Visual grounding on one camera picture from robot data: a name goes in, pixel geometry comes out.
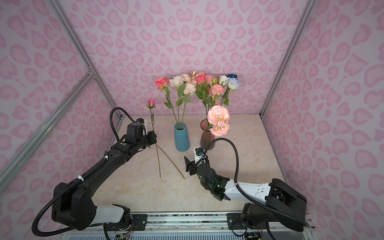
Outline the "magenta small rose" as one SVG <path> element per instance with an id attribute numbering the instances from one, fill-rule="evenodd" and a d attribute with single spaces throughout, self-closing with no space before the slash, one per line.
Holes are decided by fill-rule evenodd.
<path id="1" fill-rule="evenodd" d="M 155 130 L 155 126 L 154 126 L 155 125 L 155 112 L 154 112 L 154 108 L 156 107 L 156 101 L 154 99 L 149 99 L 147 107 L 150 110 L 151 125 L 152 125 L 152 129 L 154 131 Z M 162 178 L 159 149 L 158 149 L 158 145 L 157 144 L 156 144 L 156 153 L 157 153 L 157 159 L 158 159 L 159 177 Z"/>
<path id="2" fill-rule="evenodd" d="M 184 177 L 184 175 L 182 174 L 182 172 L 180 171 L 180 169 L 177 167 L 177 165 L 174 163 L 174 161 L 168 156 L 168 154 L 159 146 L 156 144 L 156 146 L 158 147 L 158 149 L 160 149 L 160 151 L 168 158 L 168 160 L 172 163 L 172 165 L 176 168 L 176 170 L 178 171 L 178 173 L 182 176 L 182 178 L 185 180 L 186 178 Z"/>

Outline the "small pink spray roses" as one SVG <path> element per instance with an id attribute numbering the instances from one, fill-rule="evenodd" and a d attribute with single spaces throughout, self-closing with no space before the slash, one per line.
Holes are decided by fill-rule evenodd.
<path id="1" fill-rule="evenodd" d="M 225 89 L 220 84 L 212 85 L 210 88 L 210 100 L 212 107 L 207 113 L 209 123 L 209 131 L 216 137 L 226 135 L 230 129 L 230 113 L 229 110 L 222 106 L 221 101 L 224 99 Z"/>

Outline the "pale blue white rose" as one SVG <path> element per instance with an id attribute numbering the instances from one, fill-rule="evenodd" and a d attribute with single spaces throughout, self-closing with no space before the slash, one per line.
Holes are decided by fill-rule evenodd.
<path id="1" fill-rule="evenodd" d="M 238 79 L 234 78 L 228 78 L 226 75 L 221 75 L 219 78 L 219 84 L 225 88 L 224 94 L 221 98 L 220 105 L 229 105 L 229 93 L 236 91 L 240 86 L 241 83 L 239 82 Z"/>

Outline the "cream pink rose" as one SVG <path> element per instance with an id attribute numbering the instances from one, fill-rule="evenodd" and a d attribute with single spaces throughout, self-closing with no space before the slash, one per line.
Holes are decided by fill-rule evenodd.
<path id="1" fill-rule="evenodd" d="M 186 106 L 192 102 L 191 95 L 195 92 L 194 85 L 192 84 L 191 76 L 181 74 L 170 80 L 170 86 L 176 90 L 176 100 L 172 110 L 176 117 L 177 129 L 181 130 L 182 123 L 184 123 Z"/>

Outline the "pink cream spray roses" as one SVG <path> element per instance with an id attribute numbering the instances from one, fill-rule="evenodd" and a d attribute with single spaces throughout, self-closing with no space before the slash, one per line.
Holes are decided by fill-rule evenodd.
<path id="1" fill-rule="evenodd" d="M 191 96 L 196 92 L 197 82 L 195 80 L 197 75 L 196 71 L 192 71 L 189 74 L 181 74 L 174 77 L 172 85 L 177 90 L 178 99 L 176 102 L 178 111 L 178 121 L 184 121 L 184 115 L 186 111 L 186 104 L 190 103 Z"/>

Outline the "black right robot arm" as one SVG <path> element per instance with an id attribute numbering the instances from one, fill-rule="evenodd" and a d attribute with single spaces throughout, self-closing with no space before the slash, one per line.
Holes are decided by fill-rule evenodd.
<path id="1" fill-rule="evenodd" d="M 291 230 L 303 232 L 305 227 L 310 226 L 306 222 L 306 197 L 285 182 L 272 179 L 271 183 L 264 184 L 236 183 L 218 175 L 207 157 L 196 156 L 194 161 L 184 157 L 184 160 L 186 172 L 191 176 L 197 175 L 203 188 L 217 200 L 248 202 L 241 215 L 246 227 L 280 222 Z"/>

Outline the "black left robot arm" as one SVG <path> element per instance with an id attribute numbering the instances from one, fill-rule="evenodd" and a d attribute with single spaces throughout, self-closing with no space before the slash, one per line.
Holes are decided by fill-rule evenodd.
<path id="1" fill-rule="evenodd" d="M 127 133 L 105 156 L 86 173 L 77 177 L 79 184 L 53 203 L 52 220 L 79 231 L 103 224 L 116 224 L 121 230 L 130 228 L 133 220 L 128 207 L 117 204 L 109 207 L 96 206 L 92 197 L 114 171 L 156 142 L 156 134 L 147 130 L 146 120 L 139 118 L 130 123 Z"/>

